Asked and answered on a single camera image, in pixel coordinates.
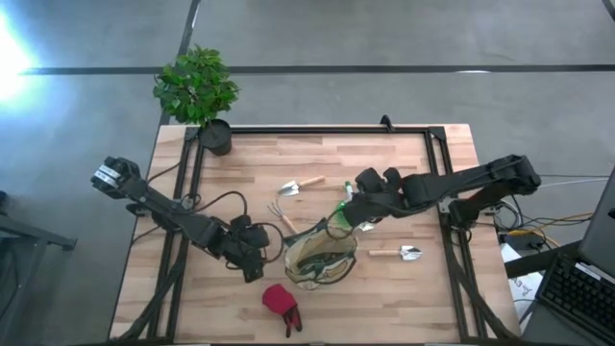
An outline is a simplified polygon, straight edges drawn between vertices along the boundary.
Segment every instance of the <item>wooden table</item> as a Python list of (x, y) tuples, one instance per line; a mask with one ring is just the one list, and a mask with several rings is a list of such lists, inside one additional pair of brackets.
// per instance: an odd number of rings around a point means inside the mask
[[(469, 126), (444, 126), (454, 170), (478, 165)], [(150, 175), (179, 161), (184, 132), (184, 126), (160, 128)], [(248, 200), (253, 221), (274, 222), (288, 235), (290, 231), (266, 207), (288, 181), (327, 176), (323, 184), (280, 200), (287, 216), (297, 229), (303, 230), (328, 215), (344, 198), (344, 182), (353, 182), (367, 167), (373, 166), (382, 173), (394, 166), (402, 176), (429, 172), (425, 142), (417, 135), (234, 135), (233, 141), (234, 148), (228, 156), (206, 154), (199, 189), (203, 202), (228, 190), (241, 191)], [(191, 170), (188, 167), (184, 191), (188, 190)], [(152, 182), (152, 187), (172, 196), (176, 174), (173, 171), (161, 176)], [(234, 197), (208, 209), (208, 214), (225, 220), (240, 213), (240, 202)], [(152, 226), (149, 219), (139, 220), (135, 235)], [(152, 297), (163, 235), (163, 231), (148, 235), (131, 249), (111, 336), (126, 331)], [(275, 232), (271, 231), (271, 237), (268, 254), (275, 253), (280, 245)], [(436, 211), (403, 219), (386, 218), (376, 230), (357, 238), (358, 261), (352, 273), (338, 284), (313, 291), (302, 290), (285, 276), (283, 256), (265, 266), (264, 278), (245, 284), (241, 273), (226, 269), (223, 260), (216, 261), (190, 247), (176, 342), (458, 341)], [(424, 255), (415, 262), (367, 255), (368, 250), (398, 249), (400, 245), (417, 246)], [(477, 226), (470, 247), (481, 295), (506, 326), (518, 333), (493, 228)], [(271, 284), (283, 284), (299, 303), (304, 330), (293, 331), (289, 339), (284, 337), (285, 325), (280, 316), (261, 303), (264, 289)], [(464, 304), (468, 323), (473, 325), (467, 298)], [(162, 327), (166, 318), (162, 316)]]

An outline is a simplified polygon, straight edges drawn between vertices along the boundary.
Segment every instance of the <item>green leaves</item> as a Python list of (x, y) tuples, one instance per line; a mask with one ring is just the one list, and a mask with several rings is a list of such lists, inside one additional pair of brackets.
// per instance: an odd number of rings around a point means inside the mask
[(229, 81), (227, 67), (214, 49), (195, 46), (155, 77), (154, 96), (162, 110), (178, 122), (205, 126), (220, 111), (231, 109), (239, 87)]

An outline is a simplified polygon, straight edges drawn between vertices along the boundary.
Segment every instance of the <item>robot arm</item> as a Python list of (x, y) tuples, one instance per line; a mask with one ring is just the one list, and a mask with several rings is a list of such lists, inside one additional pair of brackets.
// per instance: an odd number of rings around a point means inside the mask
[(528, 158), (515, 155), (444, 176), (428, 173), (402, 178), (395, 168), (387, 169), (383, 176), (386, 180), (374, 168), (368, 168), (355, 179), (359, 193), (342, 211), (351, 226), (364, 221), (378, 222), (389, 215), (410, 216), (446, 197), (482, 187), (469, 199), (456, 199), (447, 206), (449, 225), (468, 228), (482, 209), (498, 203), (506, 195), (532, 194), (541, 184)]
[(243, 271), (246, 283), (262, 277), (260, 249), (269, 245), (269, 237), (262, 226), (252, 225), (250, 216), (240, 215), (226, 225), (215, 217), (187, 210), (149, 187), (136, 163), (122, 158), (108, 157), (91, 181), (111, 198), (128, 198), (149, 210), (167, 232), (183, 232), (192, 245), (216, 259), (224, 257)]

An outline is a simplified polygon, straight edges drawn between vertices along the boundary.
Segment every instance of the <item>gray floor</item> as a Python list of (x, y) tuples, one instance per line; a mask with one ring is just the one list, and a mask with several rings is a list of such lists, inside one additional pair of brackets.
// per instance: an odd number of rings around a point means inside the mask
[[(32, 67), (171, 62), (190, 0), (9, 1)], [(615, 63), (600, 0), (204, 0), (192, 42), (231, 65)], [(469, 123), (481, 161), (526, 154), (543, 174), (609, 174), (615, 73), (236, 76), (233, 124)], [(106, 156), (146, 167), (151, 76), (31, 76), (0, 101), (0, 189), (13, 217), (79, 238), (50, 248), (20, 344), (106, 338), (135, 220), (89, 177)], [(546, 179), (546, 183), (561, 180)], [(532, 216), (591, 211), (602, 183), (520, 198)], [(583, 227), (550, 231), (565, 243)]]

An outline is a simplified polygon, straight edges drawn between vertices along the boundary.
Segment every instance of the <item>gardening bag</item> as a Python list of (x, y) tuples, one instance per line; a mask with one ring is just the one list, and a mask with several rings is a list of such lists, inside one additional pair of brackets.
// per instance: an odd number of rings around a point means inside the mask
[(333, 238), (328, 235), (326, 227), (327, 222), (322, 220), (313, 230), (284, 239), (288, 247), (286, 276), (303, 289), (338, 283), (357, 262), (355, 237), (349, 234), (343, 239)]

